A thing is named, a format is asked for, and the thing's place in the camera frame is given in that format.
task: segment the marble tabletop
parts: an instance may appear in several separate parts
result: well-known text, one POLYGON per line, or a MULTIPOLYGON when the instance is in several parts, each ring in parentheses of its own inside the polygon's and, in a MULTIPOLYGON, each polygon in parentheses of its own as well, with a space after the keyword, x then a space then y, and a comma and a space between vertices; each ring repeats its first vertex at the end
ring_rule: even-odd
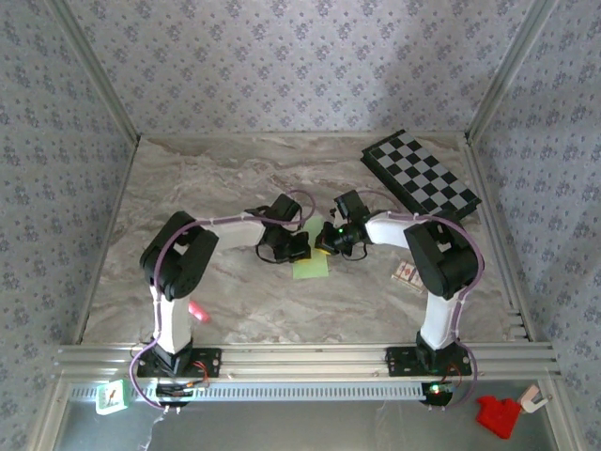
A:
MULTIPOLYGON (((138 260, 178 210, 194 217, 220 217, 270 204, 294 188, 311 192, 324 217, 333 199, 355 188, 384 190, 359 161, 374 136, 142 139, 100 282, 93 298, 84 342, 148 340, 153 330, 152 299, 138 260)), ((463 154, 454 139, 419 139, 468 185, 463 154)), ((392 207, 372 194, 370 209, 392 207)), ((306 199, 297 199, 306 205, 306 199)), ((509 330, 498 268, 477 213, 463 220, 482 248, 485 276, 471 293, 461 320, 466 341, 504 341, 509 330)), ((211 315, 193 319, 195 343, 376 343, 412 342, 425 314, 426 294, 391 278, 410 253, 370 246, 366 259, 328 257, 330 275, 293 280, 289 264, 269 265, 254 249, 217 252, 192 299, 211 315)))

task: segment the pink object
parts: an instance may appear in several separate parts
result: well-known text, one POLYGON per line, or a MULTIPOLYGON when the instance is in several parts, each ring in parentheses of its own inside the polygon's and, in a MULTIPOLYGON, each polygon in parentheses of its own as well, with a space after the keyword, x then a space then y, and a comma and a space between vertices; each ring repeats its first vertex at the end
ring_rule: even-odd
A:
POLYGON ((208 314, 207 310, 205 310, 203 307, 201 307, 194 301, 190 301, 188 303, 188 311, 193 317, 198 319, 200 322, 210 322, 210 315, 208 314))

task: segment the green sticky note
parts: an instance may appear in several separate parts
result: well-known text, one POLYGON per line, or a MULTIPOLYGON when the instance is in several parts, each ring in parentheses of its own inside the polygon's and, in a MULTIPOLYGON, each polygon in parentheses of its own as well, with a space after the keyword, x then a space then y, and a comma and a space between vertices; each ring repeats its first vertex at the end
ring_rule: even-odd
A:
POLYGON ((312 279, 315 277, 328 277, 328 256, 313 246, 317 235, 323 227, 323 218, 313 217, 304 224, 302 230, 309 232, 309 243, 311 244, 311 258, 299 260, 292 263, 293 279, 312 279))

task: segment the red block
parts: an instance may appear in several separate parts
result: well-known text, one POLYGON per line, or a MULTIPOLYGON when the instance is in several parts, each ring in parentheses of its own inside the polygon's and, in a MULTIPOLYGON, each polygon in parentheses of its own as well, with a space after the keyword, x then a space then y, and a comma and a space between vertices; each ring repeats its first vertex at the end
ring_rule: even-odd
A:
POLYGON ((492 430, 502 439, 509 439, 521 412, 521 406, 512 399, 499 401, 495 397, 479 397, 480 412, 476 421, 492 430))

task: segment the patterned wallpaper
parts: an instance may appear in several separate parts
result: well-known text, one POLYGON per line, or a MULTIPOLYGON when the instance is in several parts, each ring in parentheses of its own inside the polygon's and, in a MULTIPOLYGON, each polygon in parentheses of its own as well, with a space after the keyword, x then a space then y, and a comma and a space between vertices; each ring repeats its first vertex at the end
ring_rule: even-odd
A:
POLYGON ((68 0, 137 131, 465 130, 532 0, 68 0))
POLYGON ((478 146, 592 449, 601 449, 601 4, 565 0, 478 146))
POLYGON ((130 149, 43 3, 0 12, 0 449, 22 450, 130 149))

